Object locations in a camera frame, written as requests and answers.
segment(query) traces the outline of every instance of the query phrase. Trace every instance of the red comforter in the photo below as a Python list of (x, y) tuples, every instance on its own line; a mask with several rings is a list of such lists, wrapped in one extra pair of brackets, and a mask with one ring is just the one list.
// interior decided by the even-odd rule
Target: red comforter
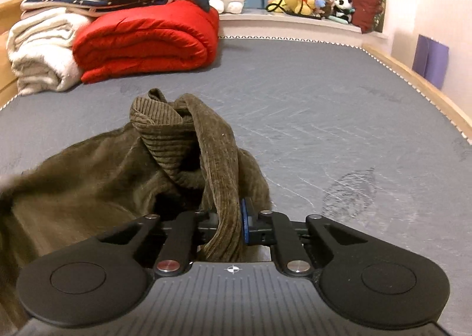
[(188, 71), (211, 64), (218, 12), (191, 0), (113, 12), (82, 30), (72, 51), (84, 83), (138, 73)]

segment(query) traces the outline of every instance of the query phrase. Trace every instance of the olive green cloth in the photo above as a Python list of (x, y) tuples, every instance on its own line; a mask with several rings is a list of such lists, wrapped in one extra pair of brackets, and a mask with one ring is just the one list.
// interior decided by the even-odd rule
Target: olive green cloth
[(203, 257), (242, 260), (240, 199), (251, 197), (257, 210), (271, 207), (256, 160), (197, 97), (167, 102), (157, 89), (148, 96), (134, 100), (124, 127), (77, 143), (3, 186), (0, 304), (16, 326), (25, 320), (14, 290), (25, 263), (149, 212), (173, 219), (183, 210), (215, 209), (219, 227)]

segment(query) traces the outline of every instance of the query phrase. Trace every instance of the metal screw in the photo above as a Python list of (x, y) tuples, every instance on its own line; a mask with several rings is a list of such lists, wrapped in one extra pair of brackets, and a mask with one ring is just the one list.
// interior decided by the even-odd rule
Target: metal screw
[(303, 260), (292, 260), (287, 263), (287, 268), (295, 273), (303, 273), (310, 269), (310, 264)]
[(157, 263), (157, 269), (161, 272), (175, 272), (180, 268), (180, 264), (175, 260), (162, 260)]

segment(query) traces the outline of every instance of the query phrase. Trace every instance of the gray mattress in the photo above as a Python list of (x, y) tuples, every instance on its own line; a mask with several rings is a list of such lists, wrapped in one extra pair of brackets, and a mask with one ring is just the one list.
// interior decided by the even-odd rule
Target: gray mattress
[(0, 174), (124, 125), (134, 97), (153, 87), (168, 100), (195, 94), (257, 158), (275, 210), (292, 220), (322, 213), (436, 261), (451, 282), (440, 324), (470, 335), (472, 146), (360, 49), (259, 39), (220, 48), (201, 71), (16, 98), (0, 111)]

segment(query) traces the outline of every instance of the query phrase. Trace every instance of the pillow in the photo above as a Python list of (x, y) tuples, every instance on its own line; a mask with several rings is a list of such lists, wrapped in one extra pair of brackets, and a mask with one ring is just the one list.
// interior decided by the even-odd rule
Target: pillow
[(353, 0), (353, 8), (352, 24), (368, 33), (377, 28), (385, 12), (385, 0)]

